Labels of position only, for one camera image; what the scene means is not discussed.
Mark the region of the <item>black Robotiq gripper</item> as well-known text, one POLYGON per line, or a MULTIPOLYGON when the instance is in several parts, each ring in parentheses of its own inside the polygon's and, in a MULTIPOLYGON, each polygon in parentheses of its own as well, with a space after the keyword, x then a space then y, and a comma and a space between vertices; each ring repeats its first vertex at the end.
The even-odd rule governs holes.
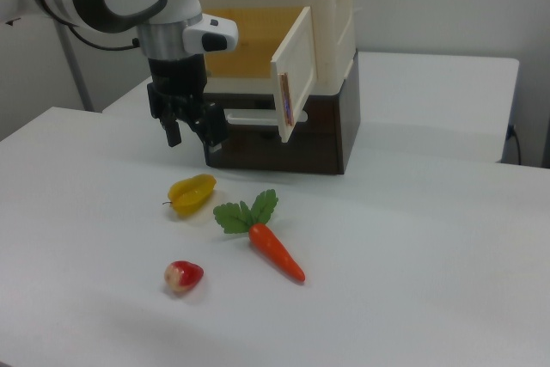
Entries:
POLYGON ((203 99, 207 75, 202 54, 171 61, 150 58, 148 63, 150 112, 159 119, 169 147, 182 142, 179 120, 188 124, 206 150, 228 138, 223 108, 203 99))

